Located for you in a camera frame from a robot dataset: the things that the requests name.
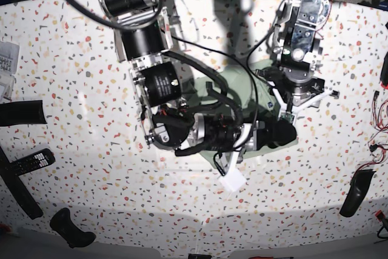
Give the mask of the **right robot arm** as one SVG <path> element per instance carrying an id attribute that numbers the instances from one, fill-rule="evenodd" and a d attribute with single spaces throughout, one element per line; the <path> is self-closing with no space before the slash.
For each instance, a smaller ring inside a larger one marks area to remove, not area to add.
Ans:
<path id="1" fill-rule="evenodd" d="M 117 55 L 133 65 L 131 79 L 141 104 L 141 119 L 150 123 L 145 136 L 148 143 L 173 150 L 176 156 L 190 156 L 202 151 L 237 151 L 251 138 L 255 138 L 255 150 L 264 146 L 274 149 L 296 140 L 295 127 L 283 119 L 247 123 L 242 107 L 229 98 L 225 79 L 172 50 L 163 0 L 99 1 L 109 26 L 115 29 Z M 157 55 L 167 61 L 136 65 L 143 57 Z M 184 104 L 174 61 L 207 77 L 204 87 L 212 103 Z"/>

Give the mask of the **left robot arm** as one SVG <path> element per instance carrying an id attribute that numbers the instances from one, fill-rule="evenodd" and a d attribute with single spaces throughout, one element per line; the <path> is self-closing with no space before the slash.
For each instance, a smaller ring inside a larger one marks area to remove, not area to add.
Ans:
<path id="1" fill-rule="evenodd" d="M 332 0 L 283 0 L 273 26 L 272 54 L 275 72 L 268 79 L 284 114 L 318 107 L 326 96 L 324 80 L 315 77 L 322 66 L 319 31 L 327 23 Z"/>

